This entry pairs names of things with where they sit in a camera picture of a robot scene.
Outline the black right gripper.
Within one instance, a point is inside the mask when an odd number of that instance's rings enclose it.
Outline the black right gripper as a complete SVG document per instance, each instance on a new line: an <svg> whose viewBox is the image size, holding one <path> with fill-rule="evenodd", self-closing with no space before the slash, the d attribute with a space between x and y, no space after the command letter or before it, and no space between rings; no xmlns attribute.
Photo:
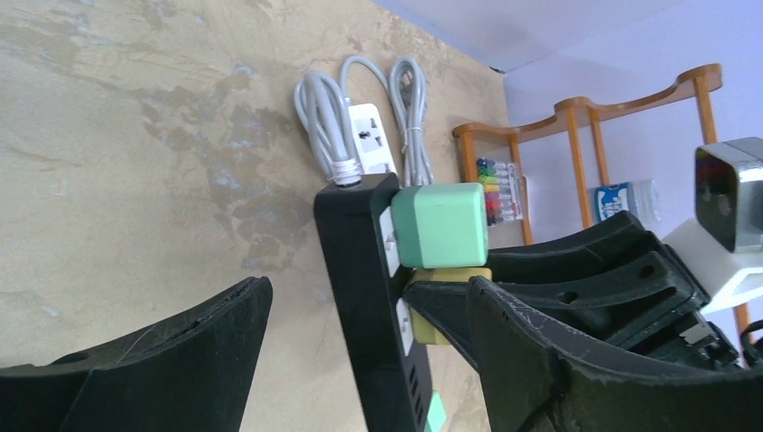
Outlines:
<svg viewBox="0 0 763 432"><path fill-rule="evenodd" d="M679 365L736 365L700 310L711 297L675 249L628 211L556 240L489 251L493 282L593 338ZM418 281L402 298L474 369L469 281Z"/></svg>

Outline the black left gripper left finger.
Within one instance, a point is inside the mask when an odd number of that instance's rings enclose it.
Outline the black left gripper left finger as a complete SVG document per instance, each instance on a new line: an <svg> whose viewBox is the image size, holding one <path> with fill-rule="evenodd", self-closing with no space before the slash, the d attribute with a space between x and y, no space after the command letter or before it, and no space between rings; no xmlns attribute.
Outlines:
<svg viewBox="0 0 763 432"><path fill-rule="evenodd" d="M123 337L1 372L4 431L237 431L273 287L248 277Z"/></svg>

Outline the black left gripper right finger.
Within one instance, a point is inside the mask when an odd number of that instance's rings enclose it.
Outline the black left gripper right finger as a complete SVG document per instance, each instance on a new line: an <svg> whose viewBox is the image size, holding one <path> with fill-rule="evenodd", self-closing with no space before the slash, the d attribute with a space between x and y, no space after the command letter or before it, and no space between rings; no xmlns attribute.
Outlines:
<svg viewBox="0 0 763 432"><path fill-rule="evenodd" d="M759 431L762 372L637 355L474 277L468 316L495 431Z"/></svg>

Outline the yellow plug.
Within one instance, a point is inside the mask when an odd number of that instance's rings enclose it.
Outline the yellow plug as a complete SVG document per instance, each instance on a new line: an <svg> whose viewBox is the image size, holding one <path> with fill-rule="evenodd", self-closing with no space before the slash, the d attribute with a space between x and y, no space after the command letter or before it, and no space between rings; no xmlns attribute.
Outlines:
<svg viewBox="0 0 763 432"><path fill-rule="evenodd" d="M486 267L419 269L414 272L409 288L415 288L406 299L411 308L414 338L423 345L453 345L469 351L472 346L468 320L467 291L469 279L483 276L492 279Z"/></svg>

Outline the green plug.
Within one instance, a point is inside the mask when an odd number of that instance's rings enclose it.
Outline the green plug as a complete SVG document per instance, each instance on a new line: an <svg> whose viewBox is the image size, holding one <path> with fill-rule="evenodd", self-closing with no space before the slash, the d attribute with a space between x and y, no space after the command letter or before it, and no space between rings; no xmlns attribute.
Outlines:
<svg viewBox="0 0 763 432"><path fill-rule="evenodd" d="M408 268L458 268L487 262L489 235L479 183L405 187L390 213L400 263Z"/></svg>

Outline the green plug adapter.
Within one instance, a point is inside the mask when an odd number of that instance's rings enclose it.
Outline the green plug adapter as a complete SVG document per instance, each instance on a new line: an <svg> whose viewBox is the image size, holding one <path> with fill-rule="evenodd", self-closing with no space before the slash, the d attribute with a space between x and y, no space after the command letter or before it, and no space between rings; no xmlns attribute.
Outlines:
<svg viewBox="0 0 763 432"><path fill-rule="evenodd" d="M438 391L433 391L426 414L425 432L440 432L447 420L444 404Z"/></svg>

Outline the black strip with green USB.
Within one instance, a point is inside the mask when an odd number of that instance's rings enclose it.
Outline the black strip with green USB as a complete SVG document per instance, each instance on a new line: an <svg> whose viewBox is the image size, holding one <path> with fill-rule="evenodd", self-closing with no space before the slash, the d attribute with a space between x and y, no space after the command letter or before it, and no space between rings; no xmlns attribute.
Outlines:
<svg viewBox="0 0 763 432"><path fill-rule="evenodd" d="M390 269L382 214L399 191L394 174L330 184L314 218L365 425L370 431L424 431L433 395L426 347L400 333L401 294L411 277Z"/></svg>

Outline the white power strip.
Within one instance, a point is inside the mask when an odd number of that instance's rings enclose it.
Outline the white power strip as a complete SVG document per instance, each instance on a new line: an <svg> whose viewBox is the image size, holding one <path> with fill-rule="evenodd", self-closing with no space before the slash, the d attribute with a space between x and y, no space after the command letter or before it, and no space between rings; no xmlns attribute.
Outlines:
<svg viewBox="0 0 763 432"><path fill-rule="evenodd" d="M372 103L348 107L359 163L366 175L397 174L378 108Z"/></svg>

